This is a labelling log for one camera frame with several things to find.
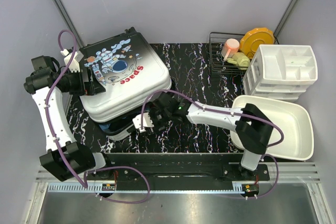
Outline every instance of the reflective metal surface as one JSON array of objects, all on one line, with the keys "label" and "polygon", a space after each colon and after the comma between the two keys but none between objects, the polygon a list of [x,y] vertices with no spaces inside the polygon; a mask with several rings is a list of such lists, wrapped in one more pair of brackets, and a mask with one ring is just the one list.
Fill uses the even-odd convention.
[{"label": "reflective metal surface", "polygon": [[[262,191],[267,185],[261,185]],[[138,200],[141,195],[114,195]],[[258,200],[226,199],[219,195],[153,195],[139,205],[99,201],[82,193],[47,193],[38,223],[318,223],[304,185],[278,185]]]}]

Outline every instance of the black marble tabletop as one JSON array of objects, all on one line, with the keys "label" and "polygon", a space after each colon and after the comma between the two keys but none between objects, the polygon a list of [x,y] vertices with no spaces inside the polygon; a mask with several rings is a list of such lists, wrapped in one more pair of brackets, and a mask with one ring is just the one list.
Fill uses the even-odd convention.
[{"label": "black marble tabletop", "polygon": [[[243,93],[242,76],[209,76],[208,44],[152,44],[152,47],[168,67],[177,91],[193,100],[230,107]],[[112,141],[92,122],[78,97],[73,97],[67,119],[76,140],[93,152],[238,152],[228,130],[188,123],[170,123],[159,134],[133,133],[122,141]]]}]

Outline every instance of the black wire basket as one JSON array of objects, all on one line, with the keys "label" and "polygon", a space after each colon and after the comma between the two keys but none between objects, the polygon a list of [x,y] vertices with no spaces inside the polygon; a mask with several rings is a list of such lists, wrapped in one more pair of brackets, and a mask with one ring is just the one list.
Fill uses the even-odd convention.
[{"label": "black wire basket", "polygon": [[[244,75],[248,68],[238,67],[224,61],[222,49],[228,39],[240,41],[245,34],[229,34],[212,32],[209,36],[210,76],[222,76],[225,74]],[[278,38],[274,37],[274,43],[279,44]]]}]

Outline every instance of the metal pole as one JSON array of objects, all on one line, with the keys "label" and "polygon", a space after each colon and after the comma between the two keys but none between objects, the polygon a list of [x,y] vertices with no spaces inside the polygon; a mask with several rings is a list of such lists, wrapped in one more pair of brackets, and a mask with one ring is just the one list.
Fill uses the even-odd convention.
[{"label": "metal pole", "polygon": [[276,37],[278,37],[279,34],[281,33],[283,27],[285,26],[285,24],[286,24],[286,22],[287,22],[287,20],[288,20],[288,18],[290,16],[290,14],[292,13],[292,11],[293,11],[294,7],[296,6],[297,2],[298,2],[298,0],[290,0],[290,2],[288,4],[288,6],[287,6],[287,8],[286,8],[286,10],[285,10],[285,12],[284,12],[281,20],[280,20],[277,28],[274,31],[274,35]]},{"label": "metal pole", "polygon": [[77,32],[73,22],[71,21],[70,16],[68,15],[63,3],[61,0],[53,0],[55,5],[57,6],[64,22],[67,24],[68,28],[70,31],[72,31],[72,33],[75,35],[76,40],[77,40],[77,44],[79,45],[79,47],[83,47],[85,46],[85,43],[83,42],[83,40],[81,39],[79,33]]}]

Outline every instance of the white tray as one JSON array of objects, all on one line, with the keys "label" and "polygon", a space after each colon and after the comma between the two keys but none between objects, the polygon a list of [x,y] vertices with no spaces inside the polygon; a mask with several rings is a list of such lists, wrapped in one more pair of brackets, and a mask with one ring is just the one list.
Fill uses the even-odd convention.
[{"label": "white tray", "polygon": [[[266,153],[274,157],[305,161],[314,151],[313,128],[309,114],[300,105],[249,95],[238,96],[232,108],[243,108],[246,103],[256,105],[275,125],[279,126],[285,136],[281,144],[267,149]],[[243,149],[237,133],[230,131],[234,145]],[[269,144],[280,139],[277,130],[273,130]]]}]

